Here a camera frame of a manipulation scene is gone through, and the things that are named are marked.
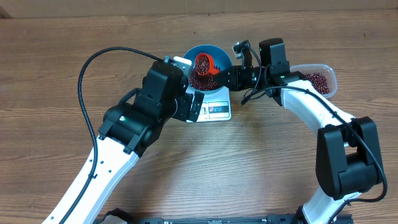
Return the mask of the red measuring scoop blue handle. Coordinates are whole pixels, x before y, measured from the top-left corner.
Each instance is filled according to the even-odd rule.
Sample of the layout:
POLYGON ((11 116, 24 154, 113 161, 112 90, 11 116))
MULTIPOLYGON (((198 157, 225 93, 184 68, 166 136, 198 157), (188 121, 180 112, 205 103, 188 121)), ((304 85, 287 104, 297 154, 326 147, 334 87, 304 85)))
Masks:
POLYGON ((200 53, 195 58, 195 70, 199 76, 216 75, 220 69, 215 65, 214 58, 207 53, 200 53))

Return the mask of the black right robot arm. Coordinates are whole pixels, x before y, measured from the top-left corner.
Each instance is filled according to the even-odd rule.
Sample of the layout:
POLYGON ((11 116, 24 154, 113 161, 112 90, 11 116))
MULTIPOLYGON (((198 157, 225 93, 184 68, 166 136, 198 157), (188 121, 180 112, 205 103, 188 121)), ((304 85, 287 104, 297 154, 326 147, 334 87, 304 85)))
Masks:
POLYGON ((375 203, 388 189, 375 122, 355 118, 330 103, 286 59, 281 38, 263 40, 255 52, 249 41, 232 46, 240 66, 219 72, 215 81, 231 91, 245 90, 241 104, 264 95, 296 114, 317 137, 318 188, 284 223, 348 223, 340 212, 353 202, 375 203))

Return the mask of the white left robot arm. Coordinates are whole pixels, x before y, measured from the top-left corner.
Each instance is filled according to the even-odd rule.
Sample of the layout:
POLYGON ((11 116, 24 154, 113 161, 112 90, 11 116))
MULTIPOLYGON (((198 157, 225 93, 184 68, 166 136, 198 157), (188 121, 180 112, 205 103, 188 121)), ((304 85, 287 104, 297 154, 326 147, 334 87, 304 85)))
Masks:
POLYGON ((185 58, 155 61, 142 88, 131 90, 106 111, 86 162, 45 223, 93 223, 170 118, 197 121, 204 94, 187 91, 191 70, 185 58))

